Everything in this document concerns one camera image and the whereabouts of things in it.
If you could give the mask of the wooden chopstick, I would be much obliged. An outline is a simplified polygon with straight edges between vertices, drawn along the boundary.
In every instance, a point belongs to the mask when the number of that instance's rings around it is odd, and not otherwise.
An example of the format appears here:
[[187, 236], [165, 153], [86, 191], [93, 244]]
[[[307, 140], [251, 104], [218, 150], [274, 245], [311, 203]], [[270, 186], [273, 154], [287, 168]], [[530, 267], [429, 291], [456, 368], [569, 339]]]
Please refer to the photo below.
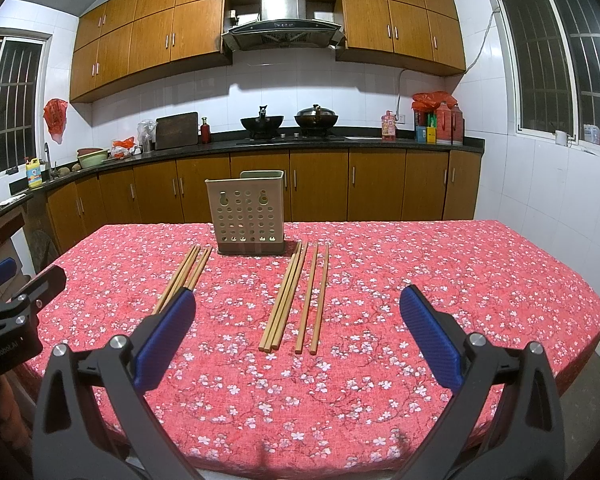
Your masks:
[[[193, 262], [190, 264], [190, 269], [192, 268], [192, 265], [193, 265], [193, 263], [195, 262], [195, 260], [194, 260], [194, 261], [193, 261]], [[182, 275], [181, 275], [181, 277], [180, 277], [180, 279], [178, 280], [178, 282], [177, 282], [177, 283], [174, 285], [174, 287], [173, 287], [173, 289], [172, 289], [172, 292], [170, 293], [170, 297], [168, 298], [168, 301], [169, 301], [169, 299], [172, 297], [172, 295], [174, 294], [174, 292], [176, 292], [176, 291], [177, 291], [177, 290], [178, 290], [178, 289], [179, 289], [179, 288], [182, 286], [182, 284], [184, 283], [184, 281], [186, 280], [186, 278], [187, 278], [187, 277], [188, 277], [188, 275], [185, 275], [185, 274], [182, 274]]]
[[300, 261], [300, 257], [303, 255], [303, 252], [304, 244], [300, 242], [297, 244], [296, 250], [291, 256], [289, 266], [285, 271], [282, 284], [280, 284], [279, 287], [278, 296], [274, 304], [270, 322], [268, 322], [268, 326], [266, 326], [265, 333], [263, 334], [262, 350], [264, 352], [271, 352], [273, 349], [273, 344], [274, 341], [276, 341], [277, 332], [280, 322], [282, 322], [283, 312], [290, 293], [291, 283], [294, 279], [294, 274], [296, 274], [298, 263]]
[[322, 275], [320, 281], [320, 288], [318, 289], [317, 296], [317, 308], [313, 324], [313, 333], [310, 343], [309, 352], [311, 356], [317, 355], [318, 346], [320, 345], [321, 329], [323, 324], [323, 312], [326, 297], [326, 288], [328, 283], [328, 271], [329, 271], [329, 257], [330, 257], [330, 245], [326, 244], [323, 254], [323, 266]]
[[164, 289], [162, 295], [158, 299], [155, 307], [152, 309], [152, 311], [151, 311], [152, 314], [157, 314], [161, 311], [163, 306], [168, 301], [168, 298], [170, 297], [170, 293], [172, 292], [174, 285], [180, 279], [181, 275], [182, 274], [188, 275], [188, 270], [190, 269], [190, 264], [197, 257], [199, 249], [200, 249], [199, 245], [194, 245], [192, 248], [189, 249], [188, 253], [184, 257], [184, 259], [182, 260], [182, 262], [180, 263], [180, 265], [178, 266], [176, 271], [171, 276], [169, 283], [166, 285], [166, 288]]
[[287, 288], [284, 292], [282, 308], [279, 312], [279, 317], [276, 322], [274, 336], [272, 340], [272, 349], [277, 350], [280, 346], [280, 343], [283, 340], [284, 331], [286, 330], [286, 325], [289, 318], [290, 309], [292, 303], [294, 302], [294, 294], [296, 293], [299, 275], [301, 274], [304, 260], [306, 260], [306, 251], [308, 250], [309, 244], [307, 242], [301, 242], [302, 247], [300, 249], [300, 254], [294, 264], [294, 270], [291, 273], [289, 281], [287, 283]]
[[204, 248], [204, 251], [201, 253], [201, 256], [196, 260], [196, 263], [194, 264], [193, 267], [193, 272], [192, 274], [190, 274], [190, 277], [188, 278], [185, 287], [188, 288], [189, 290], [194, 290], [199, 278], [201, 276], [201, 273], [204, 272], [204, 268], [207, 265], [207, 262], [209, 260], [209, 257], [212, 253], [212, 248], [211, 247], [207, 247]]
[[279, 286], [279, 290], [278, 290], [278, 293], [277, 293], [277, 296], [276, 296], [276, 299], [274, 302], [274, 306], [272, 307], [270, 316], [268, 317], [268, 322], [266, 323], [265, 330], [263, 332], [263, 335], [262, 335], [259, 345], [258, 345], [258, 349], [260, 351], [267, 352], [268, 350], [270, 350], [270, 347], [268, 346], [268, 341], [270, 340], [270, 336], [272, 335], [273, 330], [276, 326], [277, 312], [279, 310], [280, 305], [283, 302], [284, 292], [287, 288], [287, 283], [289, 281], [291, 273], [294, 270], [294, 264], [296, 263], [298, 255], [300, 254], [301, 247], [302, 247], [302, 244], [297, 243], [296, 247], [294, 248], [294, 252], [292, 253], [292, 255], [290, 257], [287, 269], [284, 273], [284, 277]]
[[317, 256], [320, 253], [320, 243], [316, 243], [314, 254], [311, 260], [311, 267], [309, 272], [308, 282], [306, 283], [306, 296], [304, 296], [304, 303], [301, 312], [300, 324], [299, 324], [299, 333], [296, 340], [296, 344], [294, 345], [294, 354], [297, 356], [302, 353], [304, 337], [306, 336], [306, 326], [308, 325], [309, 318], [309, 310], [311, 304], [312, 290], [313, 290], [313, 282], [315, 276], [315, 269], [317, 263]]

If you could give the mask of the yellow detergent bottle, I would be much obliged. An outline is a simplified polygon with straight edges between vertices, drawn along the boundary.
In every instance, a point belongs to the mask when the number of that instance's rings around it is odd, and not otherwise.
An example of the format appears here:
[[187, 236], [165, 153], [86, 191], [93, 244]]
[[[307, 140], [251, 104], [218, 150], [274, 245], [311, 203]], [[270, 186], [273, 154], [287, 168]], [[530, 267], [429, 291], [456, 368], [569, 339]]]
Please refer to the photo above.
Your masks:
[[26, 175], [30, 190], [39, 188], [43, 184], [41, 163], [37, 157], [26, 160]]

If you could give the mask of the green bowl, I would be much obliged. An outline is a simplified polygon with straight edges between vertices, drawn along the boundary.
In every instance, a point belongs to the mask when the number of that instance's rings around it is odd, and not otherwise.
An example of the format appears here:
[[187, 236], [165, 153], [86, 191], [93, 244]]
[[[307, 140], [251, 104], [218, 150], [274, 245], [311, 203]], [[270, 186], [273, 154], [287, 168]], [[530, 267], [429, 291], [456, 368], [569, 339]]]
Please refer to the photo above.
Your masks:
[[89, 153], [80, 155], [78, 162], [83, 169], [92, 168], [106, 162], [108, 159], [108, 152], [106, 150], [91, 151]]

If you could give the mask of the orange plastic bag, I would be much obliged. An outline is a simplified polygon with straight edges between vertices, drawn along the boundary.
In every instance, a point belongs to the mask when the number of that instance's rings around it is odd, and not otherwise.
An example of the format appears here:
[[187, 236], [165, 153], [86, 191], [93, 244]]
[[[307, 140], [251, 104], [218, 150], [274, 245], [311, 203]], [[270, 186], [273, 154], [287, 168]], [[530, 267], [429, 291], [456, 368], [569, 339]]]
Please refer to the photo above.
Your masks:
[[135, 153], [136, 144], [134, 136], [123, 140], [114, 140], [110, 150], [110, 156], [114, 159], [122, 159]]

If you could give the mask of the clear glass jar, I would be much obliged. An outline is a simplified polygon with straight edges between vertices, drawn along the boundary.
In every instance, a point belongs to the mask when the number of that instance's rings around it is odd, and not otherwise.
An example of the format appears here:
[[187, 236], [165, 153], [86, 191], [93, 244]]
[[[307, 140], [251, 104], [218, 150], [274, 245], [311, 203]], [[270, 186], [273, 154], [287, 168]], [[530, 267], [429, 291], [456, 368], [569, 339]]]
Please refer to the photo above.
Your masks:
[[151, 152], [156, 142], [157, 123], [154, 120], [145, 119], [137, 125], [137, 141], [143, 153]]

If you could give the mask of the red floral tablecloth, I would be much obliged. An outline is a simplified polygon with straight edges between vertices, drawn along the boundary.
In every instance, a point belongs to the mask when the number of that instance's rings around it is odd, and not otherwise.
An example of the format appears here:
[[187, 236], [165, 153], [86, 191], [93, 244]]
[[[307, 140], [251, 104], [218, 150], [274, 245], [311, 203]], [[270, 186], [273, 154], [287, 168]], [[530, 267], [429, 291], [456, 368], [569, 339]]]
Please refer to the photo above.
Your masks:
[[[87, 350], [131, 333], [189, 249], [211, 247], [195, 287], [195, 322], [147, 403], [197, 467], [309, 479], [401, 466], [450, 400], [400, 317], [408, 285], [492, 344], [539, 341], [559, 389], [570, 386], [600, 341], [594, 289], [500, 222], [291, 223], [285, 235], [309, 248], [273, 352], [258, 345], [287, 258], [219, 255], [212, 227], [196, 223], [103, 226], [60, 256], [67, 284], [40, 314], [43, 346]], [[326, 244], [323, 324], [311, 356]]]

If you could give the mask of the dark cutting board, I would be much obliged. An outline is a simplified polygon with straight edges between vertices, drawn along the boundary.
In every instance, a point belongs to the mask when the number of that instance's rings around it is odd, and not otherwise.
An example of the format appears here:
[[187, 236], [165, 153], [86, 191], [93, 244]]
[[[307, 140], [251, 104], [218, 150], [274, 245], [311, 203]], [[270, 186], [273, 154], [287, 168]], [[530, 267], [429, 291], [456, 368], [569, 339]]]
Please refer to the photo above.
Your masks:
[[160, 117], [156, 125], [156, 149], [187, 148], [198, 144], [198, 113]]

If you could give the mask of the red sauce bottle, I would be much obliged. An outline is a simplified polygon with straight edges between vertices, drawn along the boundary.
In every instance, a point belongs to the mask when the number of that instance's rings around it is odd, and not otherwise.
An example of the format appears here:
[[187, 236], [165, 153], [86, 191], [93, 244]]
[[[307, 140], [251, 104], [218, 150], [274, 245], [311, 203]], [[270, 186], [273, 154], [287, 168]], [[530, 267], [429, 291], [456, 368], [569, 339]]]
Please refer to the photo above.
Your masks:
[[207, 117], [201, 118], [200, 142], [202, 144], [208, 144], [211, 142], [211, 131], [210, 131], [210, 125], [208, 124]]

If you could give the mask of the beige perforated utensil holder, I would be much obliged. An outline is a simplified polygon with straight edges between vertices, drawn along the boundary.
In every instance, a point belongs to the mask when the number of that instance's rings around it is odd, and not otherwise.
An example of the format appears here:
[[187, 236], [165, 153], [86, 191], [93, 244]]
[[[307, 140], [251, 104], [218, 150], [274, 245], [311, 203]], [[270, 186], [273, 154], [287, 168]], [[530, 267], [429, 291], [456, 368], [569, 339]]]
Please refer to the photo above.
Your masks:
[[220, 254], [283, 255], [284, 179], [283, 170], [246, 170], [238, 178], [206, 180]]

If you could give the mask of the wooden lower cabinets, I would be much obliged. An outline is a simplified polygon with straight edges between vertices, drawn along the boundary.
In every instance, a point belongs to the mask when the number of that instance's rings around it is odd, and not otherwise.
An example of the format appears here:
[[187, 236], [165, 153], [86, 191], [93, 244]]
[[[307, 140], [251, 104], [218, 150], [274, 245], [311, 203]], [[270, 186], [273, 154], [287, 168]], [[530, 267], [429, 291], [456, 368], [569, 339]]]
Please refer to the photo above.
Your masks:
[[332, 148], [202, 156], [96, 174], [46, 195], [61, 252], [109, 223], [207, 223], [207, 181], [280, 170], [288, 221], [464, 220], [482, 156], [461, 150]]

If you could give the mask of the wooden cabinets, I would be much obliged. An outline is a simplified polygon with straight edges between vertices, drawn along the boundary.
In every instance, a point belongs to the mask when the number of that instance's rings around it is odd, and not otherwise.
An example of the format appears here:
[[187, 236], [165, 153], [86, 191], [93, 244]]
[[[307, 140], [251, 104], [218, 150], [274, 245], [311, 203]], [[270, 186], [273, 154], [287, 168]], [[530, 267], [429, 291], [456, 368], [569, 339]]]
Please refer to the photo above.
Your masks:
[[[437, 76], [463, 73], [454, 0], [337, 0], [342, 62], [394, 66]], [[93, 102], [138, 84], [225, 66], [224, 0], [109, 0], [79, 20], [69, 96]]]
[[461, 150], [332, 148], [202, 156], [96, 174], [46, 195], [61, 252], [109, 223], [207, 223], [207, 181], [280, 170], [288, 221], [464, 220], [482, 156]]

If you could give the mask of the red bags and containers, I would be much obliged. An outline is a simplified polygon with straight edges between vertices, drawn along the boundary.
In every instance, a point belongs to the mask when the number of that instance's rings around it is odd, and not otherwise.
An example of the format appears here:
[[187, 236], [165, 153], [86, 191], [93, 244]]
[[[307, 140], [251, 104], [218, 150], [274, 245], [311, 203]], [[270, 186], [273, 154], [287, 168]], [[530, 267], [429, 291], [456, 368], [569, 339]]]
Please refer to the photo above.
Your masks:
[[416, 141], [462, 145], [464, 116], [457, 100], [445, 91], [420, 92], [412, 97]]

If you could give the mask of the pink bottle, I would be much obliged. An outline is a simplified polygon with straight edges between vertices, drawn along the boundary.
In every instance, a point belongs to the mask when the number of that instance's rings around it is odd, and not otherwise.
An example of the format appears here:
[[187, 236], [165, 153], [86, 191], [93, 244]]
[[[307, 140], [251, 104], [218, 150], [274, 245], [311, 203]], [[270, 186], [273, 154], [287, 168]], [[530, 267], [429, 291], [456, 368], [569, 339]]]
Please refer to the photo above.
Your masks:
[[381, 117], [381, 139], [396, 140], [396, 114], [392, 110], [387, 110]]

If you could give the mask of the black lidded wok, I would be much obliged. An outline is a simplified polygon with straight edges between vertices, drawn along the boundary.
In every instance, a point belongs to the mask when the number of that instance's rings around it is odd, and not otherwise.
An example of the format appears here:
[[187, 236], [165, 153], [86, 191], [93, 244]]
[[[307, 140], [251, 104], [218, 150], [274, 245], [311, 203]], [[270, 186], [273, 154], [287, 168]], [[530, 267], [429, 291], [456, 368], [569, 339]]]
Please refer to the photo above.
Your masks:
[[299, 110], [294, 116], [302, 136], [327, 136], [330, 129], [336, 125], [338, 115], [320, 104]]

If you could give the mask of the steel range hood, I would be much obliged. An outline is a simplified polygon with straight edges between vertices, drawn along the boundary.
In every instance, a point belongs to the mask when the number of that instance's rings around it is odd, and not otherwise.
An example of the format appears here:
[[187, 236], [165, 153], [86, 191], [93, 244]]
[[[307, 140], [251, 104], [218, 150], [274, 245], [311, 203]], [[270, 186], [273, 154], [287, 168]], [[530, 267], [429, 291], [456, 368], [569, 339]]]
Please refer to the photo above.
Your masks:
[[344, 40], [336, 6], [337, 0], [224, 0], [224, 47], [336, 49]]

